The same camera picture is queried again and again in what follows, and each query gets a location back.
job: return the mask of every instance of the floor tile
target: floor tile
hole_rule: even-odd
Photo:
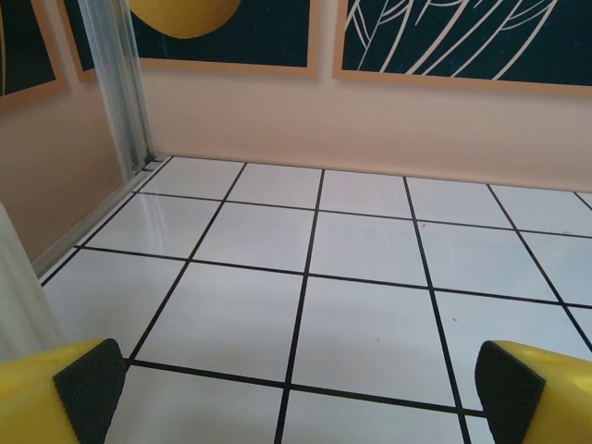
[[[121,208],[123,205],[127,205],[127,201],[130,197],[132,196],[129,194],[116,203],[113,208],[111,208],[103,217],[101,217],[101,219],[76,242],[76,245],[83,245],[84,242],[92,237],[94,233],[96,233],[101,228],[101,226],[119,210],[119,208]]]
[[[151,179],[151,177],[152,177],[154,174],[156,174],[156,171],[158,171],[158,170],[159,170],[159,169],[161,169],[162,167],[165,167],[166,165],[167,165],[167,162],[164,162],[164,161],[163,161],[163,162],[160,162],[160,163],[157,163],[157,162],[152,162],[152,164],[151,164],[151,169],[152,169],[152,170],[151,170],[151,171],[141,171],[141,172],[139,173],[139,175],[143,173],[143,175],[144,175],[144,178],[142,179],[142,181],[141,181],[141,182],[140,182],[138,185],[136,185],[136,186],[134,187],[134,189],[133,189],[133,190],[134,190],[134,191],[139,191],[139,190],[140,190],[140,188],[142,188],[142,187],[143,187],[143,185],[144,185],[144,184],[145,184],[145,183],[146,183],[148,180],[152,180],[152,179]]]
[[[592,305],[592,239],[523,236],[563,300]]]
[[[512,340],[592,358],[570,318],[558,305],[444,292],[437,292],[437,298],[463,407],[481,409],[475,389],[475,364],[486,340]]]
[[[426,290],[311,277],[292,381],[453,404]]]
[[[361,442],[461,444],[463,437],[455,414],[290,393],[283,444]]]
[[[315,208],[320,169],[248,164],[231,201]]]
[[[272,444],[281,393],[132,366],[105,444]]]
[[[592,340],[592,310],[589,308],[570,308],[570,312],[584,330],[584,334],[588,339]]]
[[[557,301],[512,231],[420,223],[435,287]]]
[[[218,206],[218,202],[136,194],[88,245],[186,258]]]
[[[592,205],[592,194],[586,194],[585,192],[578,192],[578,194],[587,202],[588,205]]]
[[[592,236],[592,211],[567,191],[493,187],[519,229]]]
[[[81,251],[43,289],[69,341],[114,338],[129,356],[182,266]]]
[[[487,419],[466,416],[466,424],[469,427],[472,444],[495,444]]]
[[[321,213],[311,272],[425,285],[413,222]]]
[[[45,282],[47,278],[52,276],[52,274],[70,258],[70,256],[76,254],[76,251],[77,249],[72,248],[71,250],[65,252],[62,257],[60,257],[51,267],[47,269],[47,271],[39,276],[39,281],[42,283]]]
[[[323,210],[411,217],[403,179],[378,174],[326,171]]]
[[[283,381],[302,277],[190,265],[138,359]]]
[[[243,163],[175,157],[142,191],[222,199]]]
[[[511,228],[487,185],[408,179],[418,219]]]
[[[303,271],[314,212],[225,203],[196,258]]]

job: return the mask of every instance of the yellow shape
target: yellow shape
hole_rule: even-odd
[[[129,0],[143,22],[169,37],[192,39],[220,28],[241,0]]]
[[[88,340],[0,364],[0,442],[78,444],[53,377],[101,342]]]
[[[592,442],[592,363],[506,340],[496,344],[545,379],[523,444]]]

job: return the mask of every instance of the white tile floor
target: white tile floor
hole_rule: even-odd
[[[484,340],[592,359],[590,204],[175,157],[42,281],[129,358],[108,444],[492,444]]]

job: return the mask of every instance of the yellow circle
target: yellow circle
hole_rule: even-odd
[[[129,0],[143,22],[169,37],[192,39],[220,28],[241,0]]]

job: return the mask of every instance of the black rubber pad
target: black rubber pad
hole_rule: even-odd
[[[545,380],[495,342],[481,346],[477,393],[497,444],[521,444],[537,410]]]
[[[97,345],[54,376],[80,444],[103,444],[123,390],[126,366],[113,339]]]

